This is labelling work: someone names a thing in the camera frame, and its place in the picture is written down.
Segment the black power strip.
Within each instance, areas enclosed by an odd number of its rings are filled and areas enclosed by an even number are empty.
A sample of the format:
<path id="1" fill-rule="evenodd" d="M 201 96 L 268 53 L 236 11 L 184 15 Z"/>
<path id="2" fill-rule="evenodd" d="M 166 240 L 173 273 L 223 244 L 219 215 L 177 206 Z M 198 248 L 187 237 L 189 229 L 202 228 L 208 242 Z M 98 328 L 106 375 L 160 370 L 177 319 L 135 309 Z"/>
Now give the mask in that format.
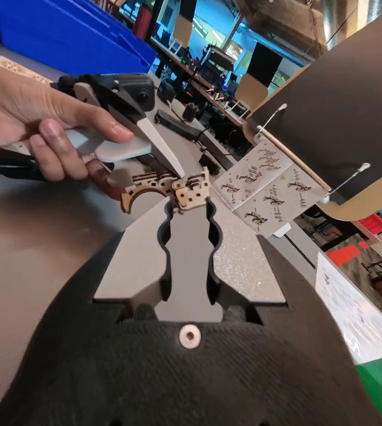
<path id="1" fill-rule="evenodd" d="M 192 126 L 189 126 L 182 121 L 172 117 L 163 110 L 157 110 L 154 116 L 154 123 L 160 124 L 174 133 L 182 136 L 188 141 L 201 142 L 210 141 L 208 134 L 205 133 L 207 129 L 199 130 Z"/>

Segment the black display board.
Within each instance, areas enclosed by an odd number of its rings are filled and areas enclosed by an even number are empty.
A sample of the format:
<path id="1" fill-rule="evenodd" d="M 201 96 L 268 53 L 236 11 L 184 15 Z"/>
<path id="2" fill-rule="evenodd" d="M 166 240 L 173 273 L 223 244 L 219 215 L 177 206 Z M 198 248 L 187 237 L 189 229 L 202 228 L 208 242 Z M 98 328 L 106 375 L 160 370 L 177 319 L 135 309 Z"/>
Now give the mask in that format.
<path id="1" fill-rule="evenodd" d="M 321 208 L 357 221 L 382 208 L 382 16 L 290 78 L 246 120 L 253 141 L 266 126 L 332 189 L 363 163 L 370 168 L 332 194 Z"/>

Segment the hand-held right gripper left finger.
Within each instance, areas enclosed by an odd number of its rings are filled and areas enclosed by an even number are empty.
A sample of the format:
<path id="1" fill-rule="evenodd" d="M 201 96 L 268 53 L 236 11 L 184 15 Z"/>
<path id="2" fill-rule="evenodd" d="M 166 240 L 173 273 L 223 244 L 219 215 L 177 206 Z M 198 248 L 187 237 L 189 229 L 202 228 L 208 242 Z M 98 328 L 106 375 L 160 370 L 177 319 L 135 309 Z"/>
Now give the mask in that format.
<path id="1" fill-rule="evenodd" d="M 170 239 L 172 198 L 161 200 L 133 222 L 119 244 L 94 294 L 95 302 L 158 304 L 172 290 Z"/>

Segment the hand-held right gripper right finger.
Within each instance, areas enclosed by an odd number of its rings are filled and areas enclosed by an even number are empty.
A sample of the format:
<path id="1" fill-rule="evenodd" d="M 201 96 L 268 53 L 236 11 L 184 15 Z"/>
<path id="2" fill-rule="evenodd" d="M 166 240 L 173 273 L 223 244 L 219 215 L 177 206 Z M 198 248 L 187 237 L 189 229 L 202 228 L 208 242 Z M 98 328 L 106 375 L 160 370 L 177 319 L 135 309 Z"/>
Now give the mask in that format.
<path id="1" fill-rule="evenodd" d="M 208 199 L 207 294 L 212 305 L 286 305 L 257 234 L 217 199 Z"/>

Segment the wooden puzzle model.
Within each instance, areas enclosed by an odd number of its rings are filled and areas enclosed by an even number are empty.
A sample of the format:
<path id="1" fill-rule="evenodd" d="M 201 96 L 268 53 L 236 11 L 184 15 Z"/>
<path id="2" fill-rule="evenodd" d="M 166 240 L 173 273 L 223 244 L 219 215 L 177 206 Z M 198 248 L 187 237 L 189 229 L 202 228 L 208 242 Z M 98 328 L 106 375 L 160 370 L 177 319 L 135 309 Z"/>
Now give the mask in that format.
<path id="1" fill-rule="evenodd" d="M 189 176 L 187 180 L 177 178 L 170 172 L 155 172 L 133 176 L 133 184 L 121 194 L 120 203 L 124 213 L 130 214 L 136 198 L 144 193 L 158 193 L 171 198 L 173 209 L 184 212 L 203 207 L 210 195 L 210 171 L 207 166 L 202 172 Z"/>

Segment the grey desk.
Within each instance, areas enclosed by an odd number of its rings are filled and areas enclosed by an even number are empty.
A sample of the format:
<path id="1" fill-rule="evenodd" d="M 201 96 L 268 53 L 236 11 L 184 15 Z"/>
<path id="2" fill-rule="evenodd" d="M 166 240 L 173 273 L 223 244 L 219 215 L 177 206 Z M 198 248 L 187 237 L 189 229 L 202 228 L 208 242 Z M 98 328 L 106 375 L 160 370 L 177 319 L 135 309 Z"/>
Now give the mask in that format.
<path id="1" fill-rule="evenodd" d="M 19 242 L 58 263 L 79 225 L 94 225 L 102 248 L 39 320 L 0 425 L 382 425 L 315 279 L 266 238 L 256 233 L 286 305 L 210 303 L 206 205 L 183 216 L 172 205 L 167 301 L 95 302 L 124 231 L 106 233 L 68 185 L 39 183 L 18 215 L 16 204 L 2 207 L 10 233 L 15 225 Z M 230 210 L 214 189 L 207 199 Z"/>

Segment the small black box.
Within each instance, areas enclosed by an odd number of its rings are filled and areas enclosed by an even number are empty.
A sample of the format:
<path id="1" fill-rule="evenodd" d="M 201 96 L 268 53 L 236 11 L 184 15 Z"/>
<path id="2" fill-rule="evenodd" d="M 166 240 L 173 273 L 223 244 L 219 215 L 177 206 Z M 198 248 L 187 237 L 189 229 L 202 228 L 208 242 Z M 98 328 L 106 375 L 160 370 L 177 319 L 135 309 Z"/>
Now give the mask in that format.
<path id="1" fill-rule="evenodd" d="M 214 159 L 209 153 L 203 152 L 200 159 L 199 164 L 204 168 L 206 167 L 211 176 L 219 175 L 221 171 L 221 165 Z"/>

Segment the person's left hand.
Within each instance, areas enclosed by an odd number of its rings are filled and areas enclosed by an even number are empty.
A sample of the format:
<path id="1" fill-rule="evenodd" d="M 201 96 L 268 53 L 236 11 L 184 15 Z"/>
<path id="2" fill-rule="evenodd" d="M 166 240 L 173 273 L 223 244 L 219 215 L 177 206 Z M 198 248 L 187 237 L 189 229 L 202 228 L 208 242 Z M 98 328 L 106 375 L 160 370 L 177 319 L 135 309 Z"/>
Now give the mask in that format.
<path id="1" fill-rule="evenodd" d="M 94 155 L 82 156 L 67 137 L 66 129 L 77 127 L 116 143 L 128 143 L 134 137 L 105 109 L 0 67 L 0 148 L 25 143 L 46 180 L 91 178 L 102 192 L 119 201 L 124 189 L 110 186 L 103 164 Z"/>

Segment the assembly instruction booklet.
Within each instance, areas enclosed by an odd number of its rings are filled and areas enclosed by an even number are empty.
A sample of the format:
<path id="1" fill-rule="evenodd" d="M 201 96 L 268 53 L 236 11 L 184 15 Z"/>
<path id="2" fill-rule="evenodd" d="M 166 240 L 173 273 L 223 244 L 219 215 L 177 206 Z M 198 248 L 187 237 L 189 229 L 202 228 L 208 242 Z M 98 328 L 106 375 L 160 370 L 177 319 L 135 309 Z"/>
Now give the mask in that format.
<path id="1" fill-rule="evenodd" d="M 230 210 L 265 238 L 322 200 L 325 189 L 264 135 L 214 183 Z"/>

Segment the cluttered background table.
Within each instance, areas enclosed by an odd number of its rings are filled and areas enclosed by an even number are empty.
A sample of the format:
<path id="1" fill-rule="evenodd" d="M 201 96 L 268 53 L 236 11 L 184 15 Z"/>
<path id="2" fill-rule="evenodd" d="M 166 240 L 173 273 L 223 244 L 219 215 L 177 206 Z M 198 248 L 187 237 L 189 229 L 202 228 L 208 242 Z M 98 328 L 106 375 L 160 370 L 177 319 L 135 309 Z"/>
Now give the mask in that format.
<path id="1" fill-rule="evenodd" d="M 182 81 L 189 83 L 194 88 L 194 90 L 199 93 L 199 96 L 204 97 L 213 108 L 217 109 L 234 125 L 238 127 L 243 126 L 244 121 L 242 119 L 240 119 L 236 114 L 233 114 L 229 110 L 225 109 L 220 101 L 215 100 L 215 98 L 209 94 L 210 90 L 214 89 L 213 85 L 208 83 L 198 73 L 194 73 L 189 67 L 181 62 L 180 58 L 168 50 L 154 37 L 150 38 L 150 45 L 156 50 L 157 57 L 160 60 L 155 72 L 155 76 L 158 79 L 161 79 L 162 72 L 164 71 L 165 67 L 168 67 L 172 71 L 178 71 L 179 76 L 183 77 Z"/>

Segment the large blue storage bin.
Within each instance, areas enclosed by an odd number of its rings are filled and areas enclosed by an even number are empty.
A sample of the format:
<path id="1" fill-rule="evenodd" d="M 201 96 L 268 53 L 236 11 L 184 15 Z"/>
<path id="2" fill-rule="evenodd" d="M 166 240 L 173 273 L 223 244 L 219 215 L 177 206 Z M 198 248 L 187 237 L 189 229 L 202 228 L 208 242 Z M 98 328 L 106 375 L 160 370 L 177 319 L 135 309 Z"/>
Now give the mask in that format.
<path id="1" fill-rule="evenodd" d="M 157 56 L 92 1 L 0 0 L 0 43 L 71 75 L 146 74 Z"/>

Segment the pale punched parts sheet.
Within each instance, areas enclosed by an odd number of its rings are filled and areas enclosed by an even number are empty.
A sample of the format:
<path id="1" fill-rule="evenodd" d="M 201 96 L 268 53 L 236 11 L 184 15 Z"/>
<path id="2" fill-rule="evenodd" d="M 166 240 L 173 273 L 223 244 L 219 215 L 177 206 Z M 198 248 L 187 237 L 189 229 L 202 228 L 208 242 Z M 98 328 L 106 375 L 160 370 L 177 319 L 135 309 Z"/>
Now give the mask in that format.
<path id="1" fill-rule="evenodd" d="M 17 75 L 25 76 L 35 81 L 39 81 L 40 83 L 43 83 L 43 84 L 50 85 L 51 83 L 53 83 L 53 81 L 49 80 L 48 78 L 43 77 L 39 75 L 38 73 L 28 69 L 27 67 L 24 67 L 23 65 L 20 65 L 14 61 L 11 61 L 1 55 L 0 55 L 0 67 L 8 71 L 11 71 Z"/>

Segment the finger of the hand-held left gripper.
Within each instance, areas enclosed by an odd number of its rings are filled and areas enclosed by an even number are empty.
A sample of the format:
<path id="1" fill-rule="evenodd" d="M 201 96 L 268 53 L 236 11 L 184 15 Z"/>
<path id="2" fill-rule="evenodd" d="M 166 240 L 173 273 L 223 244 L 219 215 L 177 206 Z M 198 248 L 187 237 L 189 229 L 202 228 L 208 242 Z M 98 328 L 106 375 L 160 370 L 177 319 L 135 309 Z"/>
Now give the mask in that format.
<path id="1" fill-rule="evenodd" d="M 185 177 L 185 171 L 179 160 L 158 133 L 155 126 L 148 118 L 137 121 L 138 128 L 145 134 L 151 143 L 151 154 L 157 161 L 178 178 Z"/>

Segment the white paper sheet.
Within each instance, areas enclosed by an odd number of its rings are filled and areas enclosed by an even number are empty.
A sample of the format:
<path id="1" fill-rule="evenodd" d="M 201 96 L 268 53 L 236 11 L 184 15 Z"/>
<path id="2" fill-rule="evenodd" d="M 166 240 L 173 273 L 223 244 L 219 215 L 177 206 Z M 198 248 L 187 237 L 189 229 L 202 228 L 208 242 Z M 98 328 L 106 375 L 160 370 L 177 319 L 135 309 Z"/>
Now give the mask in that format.
<path id="1" fill-rule="evenodd" d="M 317 254 L 315 291 L 327 307 L 355 365 L 382 358 L 382 313 L 326 257 Z"/>

